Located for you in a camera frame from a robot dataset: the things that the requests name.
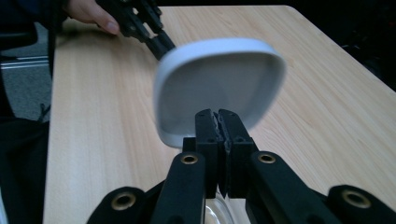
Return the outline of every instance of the white plastic object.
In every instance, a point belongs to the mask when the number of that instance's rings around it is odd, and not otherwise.
[[[274,101],[286,70],[283,58],[252,38],[190,43],[166,53],[154,82],[154,113],[161,140],[182,148],[195,136],[195,114],[231,110],[252,128]]]

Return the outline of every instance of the rounded square lid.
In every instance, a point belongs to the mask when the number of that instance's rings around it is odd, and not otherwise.
[[[258,39],[209,39],[169,51],[154,83],[161,140],[182,148],[184,137],[195,136],[195,114],[209,108],[231,110],[253,127],[275,99],[285,69],[283,58]]]

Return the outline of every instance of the dark floor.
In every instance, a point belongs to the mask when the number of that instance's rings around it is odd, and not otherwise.
[[[293,6],[396,91],[396,3],[393,0],[158,0],[158,3],[162,6]],[[14,113],[19,118],[38,119],[43,110],[50,106],[47,31],[38,24],[36,28],[36,44],[1,52],[2,56],[7,57],[28,57],[24,60],[30,64],[28,67],[18,67],[2,63],[7,94]]]

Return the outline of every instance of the white lid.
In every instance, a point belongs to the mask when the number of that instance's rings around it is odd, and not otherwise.
[[[194,42],[166,53],[154,83],[157,132],[170,147],[195,136],[195,114],[231,110],[247,129],[276,97],[286,64],[268,44],[251,38]]]

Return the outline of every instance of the person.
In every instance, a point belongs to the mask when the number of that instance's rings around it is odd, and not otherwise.
[[[32,22],[46,27],[50,65],[55,36],[67,17],[96,23],[113,35],[120,31],[116,20],[94,0],[0,0],[0,15],[0,32],[2,27]],[[2,82],[0,77],[0,89],[4,88]],[[1,97],[0,223],[42,223],[50,125],[40,120],[15,118],[7,96]]]

